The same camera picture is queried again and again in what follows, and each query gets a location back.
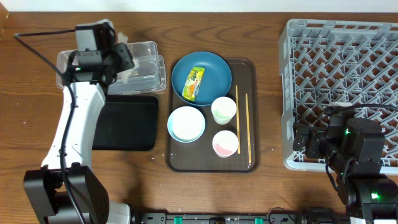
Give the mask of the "white napkin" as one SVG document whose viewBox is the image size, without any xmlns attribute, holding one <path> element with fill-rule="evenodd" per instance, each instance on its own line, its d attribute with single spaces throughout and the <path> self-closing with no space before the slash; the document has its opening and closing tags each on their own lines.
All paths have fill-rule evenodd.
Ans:
<svg viewBox="0 0 398 224">
<path fill-rule="evenodd" d="M 129 83 L 137 73 L 138 60 L 136 60 L 131 53 L 131 49 L 127 44 L 128 36 L 122 32 L 118 32 L 118 50 L 122 59 L 121 71 L 118 73 L 118 79 L 122 80 L 124 83 Z"/>
</svg>

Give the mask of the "green snack wrapper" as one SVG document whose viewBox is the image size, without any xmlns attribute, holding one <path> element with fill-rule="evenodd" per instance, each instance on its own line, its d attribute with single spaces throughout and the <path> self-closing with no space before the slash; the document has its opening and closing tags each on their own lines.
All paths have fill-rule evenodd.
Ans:
<svg viewBox="0 0 398 224">
<path fill-rule="evenodd" d="M 182 98 L 184 100 L 195 101 L 204 74 L 205 67 L 193 67 L 190 70 L 182 91 Z"/>
</svg>

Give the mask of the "white cup pink inside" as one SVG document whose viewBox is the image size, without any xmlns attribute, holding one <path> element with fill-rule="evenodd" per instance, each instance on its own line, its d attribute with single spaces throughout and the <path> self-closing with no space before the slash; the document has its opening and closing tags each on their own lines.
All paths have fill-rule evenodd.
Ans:
<svg viewBox="0 0 398 224">
<path fill-rule="evenodd" d="M 212 147 L 219 157 L 227 158 L 237 152 L 239 140 L 235 133 L 223 130 L 214 135 Z"/>
</svg>

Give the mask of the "blue plate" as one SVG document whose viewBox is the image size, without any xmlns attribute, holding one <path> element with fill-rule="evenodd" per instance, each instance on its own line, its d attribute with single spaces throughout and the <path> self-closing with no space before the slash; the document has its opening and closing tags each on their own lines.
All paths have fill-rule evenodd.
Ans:
<svg viewBox="0 0 398 224">
<path fill-rule="evenodd" d="M 195 101 L 187 101 L 182 98 L 182 92 L 188 74 L 193 67 L 203 67 L 205 72 Z M 175 64 L 171 80 L 174 92 L 183 101 L 195 106 L 208 106 L 229 92 L 232 74 L 229 65 L 217 54 L 193 52 L 182 57 Z"/>
</svg>

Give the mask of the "white cup green inside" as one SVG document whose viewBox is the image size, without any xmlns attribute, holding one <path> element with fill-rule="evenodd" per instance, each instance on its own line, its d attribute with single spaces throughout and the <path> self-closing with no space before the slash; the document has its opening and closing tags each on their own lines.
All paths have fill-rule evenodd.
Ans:
<svg viewBox="0 0 398 224">
<path fill-rule="evenodd" d="M 237 112 L 236 103 L 231 98 L 222 96 L 211 104 L 211 113 L 216 123 L 229 123 Z"/>
</svg>

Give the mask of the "light blue rice bowl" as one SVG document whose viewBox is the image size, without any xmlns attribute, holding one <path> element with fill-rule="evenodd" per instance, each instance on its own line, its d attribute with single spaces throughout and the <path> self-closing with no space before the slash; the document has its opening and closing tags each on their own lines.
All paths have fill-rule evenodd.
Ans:
<svg viewBox="0 0 398 224">
<path fill-rule="evenodd" d="M 191 106 L 182 106 L 170 114 L 167 129 L 176 141 L 193 142 L 204 133 L 205 118 L 198 109 Z"/>
</svg>

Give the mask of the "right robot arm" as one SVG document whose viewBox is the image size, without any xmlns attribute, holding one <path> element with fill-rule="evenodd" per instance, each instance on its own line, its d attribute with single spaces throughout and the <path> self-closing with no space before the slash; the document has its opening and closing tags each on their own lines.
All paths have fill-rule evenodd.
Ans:
<svg viewBox="0 0 398 224">
<path fill-rule="evenodd" d="M 385 135 L 381 125 L 355 116 L 356 105 L 327 106 L 325 128 L 293 124 L 294 151 L 310 159 L 324 159 L 333 170 L 330 182 L 345 205 L 346 214 L 366 222 L 397 220 L 397 184 L 381 173 Z"/>
</svg>

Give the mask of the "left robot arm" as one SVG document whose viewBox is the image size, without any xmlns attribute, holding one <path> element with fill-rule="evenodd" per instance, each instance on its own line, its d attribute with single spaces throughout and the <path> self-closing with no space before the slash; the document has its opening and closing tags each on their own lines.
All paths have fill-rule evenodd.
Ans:
<svg viewBox="0 0 398 224">
<path fill-rule="evenodd" d="M 24 190 L 40 223 L 133 223 L 132 208 L 112 202 L 91 170 L 96 125 L 108 87 L 134 67 L 124 43 L 116 43 L 107 19 L 77 25 L 78 48 L 67 68 L 54 70 L 63 82 L 63 108 L 48 154 L 28 170 Z"/>
</svg>

